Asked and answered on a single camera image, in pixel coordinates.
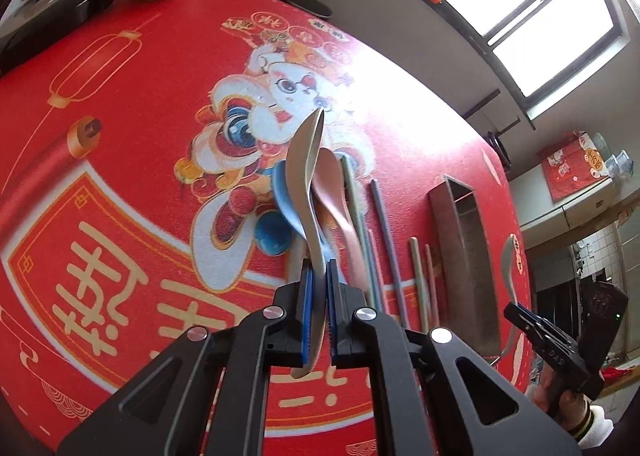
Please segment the person's right hand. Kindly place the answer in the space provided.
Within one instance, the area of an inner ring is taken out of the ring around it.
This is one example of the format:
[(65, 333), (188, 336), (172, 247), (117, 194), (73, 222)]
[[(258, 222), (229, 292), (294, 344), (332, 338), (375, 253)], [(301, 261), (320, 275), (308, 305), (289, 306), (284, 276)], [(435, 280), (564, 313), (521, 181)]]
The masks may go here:
[(566, 431), (578, 428), (589, 414), (589, 401), (585, 395), (564, 389), (556, 391), (560, 378), (552, 367), (544, 365), (538, 384), (528, 389), (528, 397), (544, 413), (554, 410), (554, 420)]

